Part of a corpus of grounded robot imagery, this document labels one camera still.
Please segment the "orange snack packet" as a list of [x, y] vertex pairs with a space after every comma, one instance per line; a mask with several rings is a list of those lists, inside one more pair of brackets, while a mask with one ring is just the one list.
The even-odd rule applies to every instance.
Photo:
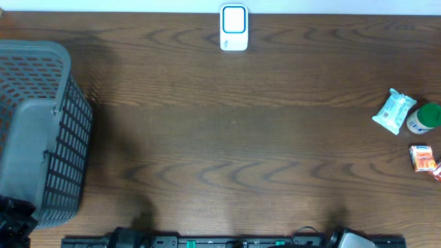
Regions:
[[430, 146], [412, 145], [409, 148], [409, 153], [416, 172], [433, 172], [437, 169], [438, 166]]

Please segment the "green lid jar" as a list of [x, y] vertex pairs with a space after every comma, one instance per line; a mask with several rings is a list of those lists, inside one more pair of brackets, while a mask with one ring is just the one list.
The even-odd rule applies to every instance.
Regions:
[[407, 127], [414, 134], [424, 134], [440, 126], [440, 106], [435, 103], [423, 105], [407, 118]]

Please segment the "teal wet wipes pack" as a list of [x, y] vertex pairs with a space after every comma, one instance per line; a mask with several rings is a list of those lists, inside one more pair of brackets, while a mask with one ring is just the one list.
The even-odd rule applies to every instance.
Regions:
[[393, 88], [389, 90], [389, 93], [389, 98], [379, 112], [372, 117], [372, 120], [391, 133], [398, 135], [409, 110], [417, 101]]

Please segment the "red orange snack bar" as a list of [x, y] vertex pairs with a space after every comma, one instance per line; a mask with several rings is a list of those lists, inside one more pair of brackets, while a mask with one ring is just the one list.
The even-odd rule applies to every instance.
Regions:
[[439, 159], [437, 162], [437, 168], [432, 172], [429, 172], [432, 177], [434, 177], [437, 181], [441, 181], [441, 160]]

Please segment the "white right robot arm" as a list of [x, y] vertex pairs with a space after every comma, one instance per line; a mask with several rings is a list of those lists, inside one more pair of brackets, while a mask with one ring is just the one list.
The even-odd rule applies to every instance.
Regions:
[[376, 248], [366, 236], [345, 227], [337, 228], [331, 235], [326, 248]]

